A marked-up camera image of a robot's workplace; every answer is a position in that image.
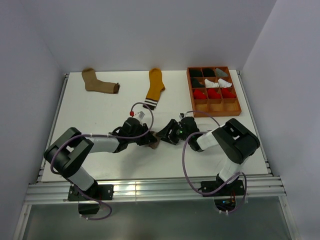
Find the tan sock with red cuff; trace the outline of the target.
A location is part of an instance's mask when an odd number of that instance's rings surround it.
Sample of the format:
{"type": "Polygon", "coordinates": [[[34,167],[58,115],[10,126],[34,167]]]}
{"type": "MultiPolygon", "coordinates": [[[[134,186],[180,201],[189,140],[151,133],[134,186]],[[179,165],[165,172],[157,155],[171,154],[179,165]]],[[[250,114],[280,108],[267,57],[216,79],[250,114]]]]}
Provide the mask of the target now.
{"type": "Polygon", "coordinates": [[[157,136],[157,132],[155,131],[150,131],[149,132],[149,135],[148,135],[148,140],[149,140],[149,143],[147,144],[147,146],[153,150],[155,150],[160,141],[161,141],[161,138],[159,136],[157,136]]]}

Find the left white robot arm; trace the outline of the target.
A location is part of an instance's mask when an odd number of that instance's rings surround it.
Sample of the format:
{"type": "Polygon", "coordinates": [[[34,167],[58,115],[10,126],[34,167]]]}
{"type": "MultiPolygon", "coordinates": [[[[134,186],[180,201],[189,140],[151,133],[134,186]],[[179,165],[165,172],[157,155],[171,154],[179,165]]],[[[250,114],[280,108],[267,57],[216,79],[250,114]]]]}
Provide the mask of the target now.
{"type": "Polygon", "coordinates": [[[158,142],[147,124],[129,117],[122,126],[107,135],[89,135],[77,128],[67,129],[47,150],[44,159],[55,174],[61,175],[79,188],[79,194],[91,200],[98,193],[97,181],[82,167],[90,153],[119,153],[129,144],[151,147],[158,142]]]}

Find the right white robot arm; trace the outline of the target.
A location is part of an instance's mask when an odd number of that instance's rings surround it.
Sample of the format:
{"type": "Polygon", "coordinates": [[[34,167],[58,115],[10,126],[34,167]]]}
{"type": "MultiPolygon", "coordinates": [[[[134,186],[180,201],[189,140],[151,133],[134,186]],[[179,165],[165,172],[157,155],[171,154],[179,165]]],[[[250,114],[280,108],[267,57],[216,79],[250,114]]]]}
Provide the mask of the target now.
{"type": "Polygon", "coordinates": [[[234,183],[230,178],[240,172],[246,160],[261,145],[258,137],[235,118],[204,133],[200,133],[192,116],[183,117],[179,122],[171,119],[156,136],[172,145],[180,140],[186,141],[195,152],[220,146],[227,156],[226,163],[217,175],[216,189],[222,195],[233,190],[234,183]]]}

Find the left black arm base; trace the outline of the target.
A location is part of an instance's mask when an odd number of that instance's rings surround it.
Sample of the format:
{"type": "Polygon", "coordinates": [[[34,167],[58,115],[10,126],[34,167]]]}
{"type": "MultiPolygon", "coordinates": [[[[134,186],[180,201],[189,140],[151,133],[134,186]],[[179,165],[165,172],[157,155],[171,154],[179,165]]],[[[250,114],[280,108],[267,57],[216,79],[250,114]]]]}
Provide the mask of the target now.
{"type": "Polygon", "coordinates": [[[76,185],[71,185],[67,200],[69,202],[78,202],[78,213],[82,217],[89,219],[104,219],[112,214],[112,207],[104,202],[113,199],[113,184],[94,183],[88,190],[80,190],[76,185]],[[99,210],[108,209],[109,212],[105,217],[94,217],[99,210]]]}

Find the mustard yellow striped sock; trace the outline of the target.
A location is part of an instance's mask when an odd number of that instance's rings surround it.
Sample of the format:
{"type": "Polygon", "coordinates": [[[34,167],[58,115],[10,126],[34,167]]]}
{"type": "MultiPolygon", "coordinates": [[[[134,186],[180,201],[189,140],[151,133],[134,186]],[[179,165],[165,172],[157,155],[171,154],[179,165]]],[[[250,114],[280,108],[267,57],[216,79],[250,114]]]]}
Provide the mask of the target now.
{"type": "Polygon", "coordinates": [[[149,90],[145,97],[144,103],[154,110],[161,97],[161,93],[166,89],[162,79],[162,72],[159,68],[153,68],[148,73],[149,90]]]}

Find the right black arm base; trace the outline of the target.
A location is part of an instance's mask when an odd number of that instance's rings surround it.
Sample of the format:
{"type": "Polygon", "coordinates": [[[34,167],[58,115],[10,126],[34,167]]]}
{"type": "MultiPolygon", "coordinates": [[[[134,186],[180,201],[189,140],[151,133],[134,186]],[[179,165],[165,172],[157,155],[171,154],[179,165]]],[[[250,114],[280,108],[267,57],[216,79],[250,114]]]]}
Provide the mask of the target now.
{"type": "MultiPolygon", "coordinates": [[[[222,183],[220,180],[201,181],[198,190],[202,193],[210,193],[215,191],[222,183]]],[[[214,204],[218,211],[230,213],[246,202],[246,194],[247,188],[243,181],[236,179],[216,193],[211,194],[210,197],[214,198],[214,204]]]]}

